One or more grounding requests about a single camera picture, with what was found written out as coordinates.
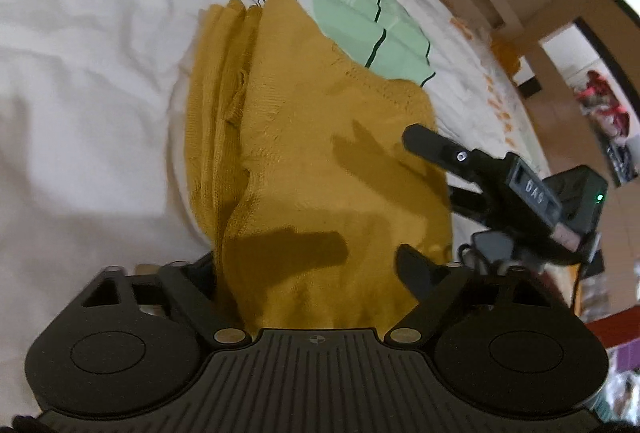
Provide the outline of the mustard yellow knit sweater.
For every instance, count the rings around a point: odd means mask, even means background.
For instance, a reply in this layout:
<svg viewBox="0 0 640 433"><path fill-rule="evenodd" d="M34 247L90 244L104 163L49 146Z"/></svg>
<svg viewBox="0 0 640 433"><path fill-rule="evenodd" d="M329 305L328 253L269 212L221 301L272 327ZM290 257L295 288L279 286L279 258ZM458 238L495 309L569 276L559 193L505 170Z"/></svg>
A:
<svg viewBox="0 0 640 433"><path fill-rule="evenodd" d="M419 86L355 63L296 0L202 13L186 189L221 306L248 332L385 333L416 307L397 250L445 263L452 231L444 172L402 146L413 123L435 123Z"/></svg>

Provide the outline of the white patterned duvet cover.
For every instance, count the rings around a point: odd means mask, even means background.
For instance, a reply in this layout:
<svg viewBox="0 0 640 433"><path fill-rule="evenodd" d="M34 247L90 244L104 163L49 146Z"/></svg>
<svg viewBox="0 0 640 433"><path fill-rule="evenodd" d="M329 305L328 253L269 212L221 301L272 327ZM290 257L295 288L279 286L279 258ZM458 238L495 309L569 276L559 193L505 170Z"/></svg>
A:
<svg viewBox="0 0 640 433"><path fill-rule="evenodd" d="M186 208L183 104L201 16L227 1L1 0L3 421L37 411L25 354L97 271L205 252ZM424 33L447 135L548 172L483 27L451 0L382 14Z"/></svg>

